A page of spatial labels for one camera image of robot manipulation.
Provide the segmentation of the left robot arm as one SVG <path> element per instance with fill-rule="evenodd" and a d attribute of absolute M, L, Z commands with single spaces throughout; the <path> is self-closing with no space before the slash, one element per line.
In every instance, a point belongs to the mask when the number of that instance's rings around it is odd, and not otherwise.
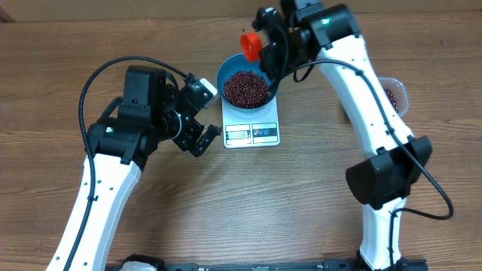
<path fill-rule="evenodd" d="M 87 131 L 81 186 L 49 270 L 103 270 L 124 206 L 148 157 L 171 140 L 199 157 L 221 127 L 195 115 L 218 97 L 205 78 L 189 74 L 179 87 L 165 69 L 132 65 L 124 94 Z"/>

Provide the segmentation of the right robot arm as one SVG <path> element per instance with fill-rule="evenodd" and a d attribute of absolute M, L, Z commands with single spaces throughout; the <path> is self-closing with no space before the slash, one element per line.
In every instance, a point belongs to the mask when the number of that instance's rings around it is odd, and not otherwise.
<path fill-rule="evenodd" d="M 364 159 L 347 169 L 346 180 L 363 212 L 357 267 L 425 269 L 423 262 L 402 257 L 398 240 L 402 209 L 432 146 L 427 138 L 416 138 L 394 109 L 353 13 L 343 4 L 326 8 L 318 1 L 284 1 L 280 9 L 258 9 L 252 26 L 269 41 L 255 51 L 262 71 L 280 82 L 299 69 L 318 68 L 355 130 Z"/>

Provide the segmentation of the orange measuring scoop blue handle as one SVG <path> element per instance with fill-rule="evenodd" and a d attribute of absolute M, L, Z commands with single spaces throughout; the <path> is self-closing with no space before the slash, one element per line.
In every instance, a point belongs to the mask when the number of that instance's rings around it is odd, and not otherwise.
<path fill-rule="evenodd" d="M 254 32 L 245 33 L 240 37 L 239 42 L 243 55 L 249 62 L 261 60 L 260 52 L 263 45 L 258 34 Z"/>

